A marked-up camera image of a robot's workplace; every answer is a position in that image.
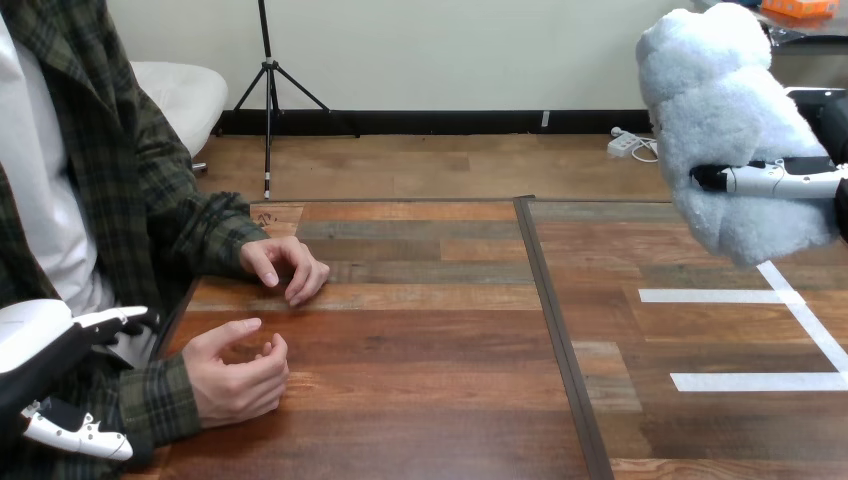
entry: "cable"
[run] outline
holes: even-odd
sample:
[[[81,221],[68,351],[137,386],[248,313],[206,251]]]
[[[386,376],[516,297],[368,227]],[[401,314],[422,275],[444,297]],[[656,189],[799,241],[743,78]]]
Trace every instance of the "cable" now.
[[[636,160],[639,160],[640,162],[643,162],[643,163],[657,163],[659,161],[659,157],[651,159],[651,158],[642,158],[639,155],[636,155],[636,152],[640,148],[647,148],[648,150],[654,152],[655,151],[654,148],[656,147],[656,144],[657,144],[657,141],[654,140],[654,139],[639,137],[639,146],[634,148],[633,151],[630,152],[630,155],[632,155],[633,158],[635,158]]]

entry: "white chair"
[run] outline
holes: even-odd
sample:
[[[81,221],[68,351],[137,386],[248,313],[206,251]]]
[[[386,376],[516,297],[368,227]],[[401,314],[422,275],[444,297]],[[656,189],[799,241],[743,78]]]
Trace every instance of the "white chair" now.
[[[224,77],[196,65],[131,63],[138,84],[159,106],[194,158],[224,111],[228,94]],[[195,163],[192,169],[205,172],[206,164]]]

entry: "white tape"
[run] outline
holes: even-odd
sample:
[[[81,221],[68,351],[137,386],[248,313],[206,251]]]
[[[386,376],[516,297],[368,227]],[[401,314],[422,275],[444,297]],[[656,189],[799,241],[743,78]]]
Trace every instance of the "white tape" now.
[[[848,354],[807,303],[771,262],[757,267],[767,290],[639,290],[643,302],[785,304],[836,372],[672,373],[681,392],[844,392],[848,391]]]
[[[773,290],[640,289],[643,303],[804,303],[798,292]]]
[[[845,392],[848,381],[837,372],[672,373],[681,392]]]
[[[777,291],[792,291],[792,286],[783,278],[783,275],[777,270],[771,262],[766,262],[759,267],[760,273],[763,274],[769,285]],[[822,325],[812,310],[805,304],[788,304],[789,311],[798,319],[798,323],[807,332],[810,338],[818,345],[822,353],[830,360],[830,363],[836,367],[843,376],[848,379],[848,353],[842,349],[839,342],[833,338],[833,335],[827,331]]]

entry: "orange object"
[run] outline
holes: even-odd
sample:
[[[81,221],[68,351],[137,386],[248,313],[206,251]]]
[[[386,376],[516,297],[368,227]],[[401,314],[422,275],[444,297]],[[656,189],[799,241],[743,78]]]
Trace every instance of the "orange object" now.
[[[839,8],[839,0],[763,0],[761,8],[795,18],[830,17]]]

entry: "plaid shirt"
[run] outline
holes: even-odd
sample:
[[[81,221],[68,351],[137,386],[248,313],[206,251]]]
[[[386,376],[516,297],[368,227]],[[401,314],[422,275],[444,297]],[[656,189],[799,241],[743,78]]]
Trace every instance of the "plaid shirt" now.
[[[237,194],[198,191],[190,155],[138,86],[105,0],[0,0],[0,12],[41,63],[98,268],[118,301],[170,314],[193,276],[244,275],[241,245],[267,235]],[[0,307],[58,298],[2,168],[0,245]],[[53,393],[156,447],[200,429],[180,355],[127,371],[92,354]],[[0,451],[0,478],[113,478],[121,468],[27,440]]]

